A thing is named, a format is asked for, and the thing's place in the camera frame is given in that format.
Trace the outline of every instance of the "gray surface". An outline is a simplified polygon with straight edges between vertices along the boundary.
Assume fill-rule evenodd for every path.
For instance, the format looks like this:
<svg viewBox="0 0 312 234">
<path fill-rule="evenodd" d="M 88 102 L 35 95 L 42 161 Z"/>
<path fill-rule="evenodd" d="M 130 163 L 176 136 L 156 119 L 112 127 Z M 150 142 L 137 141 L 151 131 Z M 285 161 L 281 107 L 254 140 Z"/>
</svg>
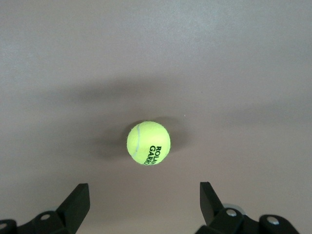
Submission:
<svg viewBox="0 0 312 234">
<path fill-rule="evenodd" d="M 0 219 L 88 182 L 79 234 L 194 233 L 199 183 L 312 233 L 312 2 L 0 3 Z M 136 164 L 153 119 L 173 148 Z"/>
</svg>

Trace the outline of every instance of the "black mechanical part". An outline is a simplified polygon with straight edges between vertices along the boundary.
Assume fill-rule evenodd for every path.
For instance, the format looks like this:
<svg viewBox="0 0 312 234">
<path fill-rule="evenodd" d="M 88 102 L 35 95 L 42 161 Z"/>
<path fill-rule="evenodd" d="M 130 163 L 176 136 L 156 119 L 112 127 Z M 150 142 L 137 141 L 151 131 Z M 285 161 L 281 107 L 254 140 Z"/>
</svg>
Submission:
<svg viewBox="0 0 312 234">
<path fill-rule="evenodd" d="M 236 209 L 224 208 L 209 182 L 200 183 L 200 208 L 206 226 L 195 234 L 299 234 L 283 217 L 266 214 L 256 222 Z"/>
<path fill-rule="evenodd" d="M 90 209 L 88 184 L 79 184 L 56 211 L 46 211 L 17 226 L 12 219 L 0 220 L 0 234 L 75 234 Z"/>
</svg>

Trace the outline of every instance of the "ball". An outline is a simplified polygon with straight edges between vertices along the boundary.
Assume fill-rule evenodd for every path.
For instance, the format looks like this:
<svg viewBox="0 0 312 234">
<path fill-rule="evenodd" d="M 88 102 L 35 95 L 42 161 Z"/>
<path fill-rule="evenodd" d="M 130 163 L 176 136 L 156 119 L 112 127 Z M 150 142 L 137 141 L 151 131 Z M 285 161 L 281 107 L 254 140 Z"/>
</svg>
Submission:
<svg viewBox="0 0 312 234">
<path fill-rule="evenodd" d="M 145 121 L 136 125 L 127 138 L 127 150 L 139 164 L 160 163 L 170 151 L 170 136 L 159 123 Z"/>
</svg>

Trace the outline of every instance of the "yellow-green tennis ball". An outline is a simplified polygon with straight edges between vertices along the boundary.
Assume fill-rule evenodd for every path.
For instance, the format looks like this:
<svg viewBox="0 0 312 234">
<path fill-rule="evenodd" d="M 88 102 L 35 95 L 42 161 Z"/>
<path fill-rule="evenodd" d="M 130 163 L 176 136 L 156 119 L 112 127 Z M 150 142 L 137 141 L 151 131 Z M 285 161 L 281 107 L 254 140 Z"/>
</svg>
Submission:
<svg viewBox="0 0 312 234">
<path fill-rule="evenodd" d="M 159 123 L 142 122 L 130 131 L 127 138 L 127 150 L 139 164 L 158 164 L 170 151 L 169 133 Z"/>
</svg>

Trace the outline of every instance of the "tennis ball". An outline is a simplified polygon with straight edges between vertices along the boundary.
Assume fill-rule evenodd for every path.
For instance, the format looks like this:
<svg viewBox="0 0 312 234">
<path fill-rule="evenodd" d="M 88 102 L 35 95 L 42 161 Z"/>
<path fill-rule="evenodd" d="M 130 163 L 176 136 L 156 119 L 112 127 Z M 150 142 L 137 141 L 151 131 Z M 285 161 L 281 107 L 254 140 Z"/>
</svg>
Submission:
<svg viewBox="0 0 312 234">
<path fill-rule="evenodd" d="M 136 125 L 127 138 L 127 150 L 139 164 L 160 163 L 170 151 L 170 136 L 159 123 L 145 121 Z"/>
</svg>

